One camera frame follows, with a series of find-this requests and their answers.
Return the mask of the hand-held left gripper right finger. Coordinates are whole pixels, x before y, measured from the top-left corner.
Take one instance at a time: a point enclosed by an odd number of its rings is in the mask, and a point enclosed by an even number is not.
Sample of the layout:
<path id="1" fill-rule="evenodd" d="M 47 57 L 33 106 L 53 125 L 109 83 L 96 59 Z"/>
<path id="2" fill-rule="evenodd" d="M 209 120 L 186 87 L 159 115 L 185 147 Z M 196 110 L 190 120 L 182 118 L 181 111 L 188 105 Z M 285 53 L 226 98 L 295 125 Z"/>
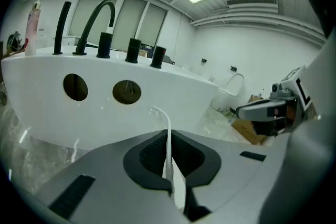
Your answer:
<path id="1" fill-rule="evenodd" d="M 199 222 L 258 222 L 280 168 L 286 148 L 287 136 L 277 136 L 272 146 L 229 142 L 186 131 L 172 131 L 200 151 L 217 153 L 221 166 L 211 173 L 211 180 L 192 188 L 199 206 L 209 213 Z"/>

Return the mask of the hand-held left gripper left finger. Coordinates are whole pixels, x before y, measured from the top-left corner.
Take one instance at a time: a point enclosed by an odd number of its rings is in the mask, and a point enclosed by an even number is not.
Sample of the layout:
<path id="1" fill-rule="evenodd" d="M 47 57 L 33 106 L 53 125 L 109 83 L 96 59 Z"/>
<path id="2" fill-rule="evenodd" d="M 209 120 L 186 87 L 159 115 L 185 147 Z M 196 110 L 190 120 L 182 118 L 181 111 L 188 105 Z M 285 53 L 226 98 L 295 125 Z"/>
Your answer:
<path id="1" fill-rule="evenodd" d="M 47 223 L 188 223 L 163 178 L 167 132 L 91 150 L 37 194 Z"/>

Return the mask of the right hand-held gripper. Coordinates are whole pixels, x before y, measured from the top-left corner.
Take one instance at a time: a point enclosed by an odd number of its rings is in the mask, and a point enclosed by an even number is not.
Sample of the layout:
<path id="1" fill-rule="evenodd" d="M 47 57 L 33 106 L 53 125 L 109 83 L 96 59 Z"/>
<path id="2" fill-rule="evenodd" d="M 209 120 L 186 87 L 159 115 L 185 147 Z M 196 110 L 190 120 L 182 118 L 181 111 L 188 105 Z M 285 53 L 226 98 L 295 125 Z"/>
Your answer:
<path id="1" fill-rule="evenodd" d="M 302 84 L 306 66 L 291 70 L 279 83 L 271 87 L 270 99 L 262 99 L 239 106 L 236 116 L 252 123 L 257 135 L 277 136 L 284 130 L 286 118 L 307 120 L 312 100 Z"/>

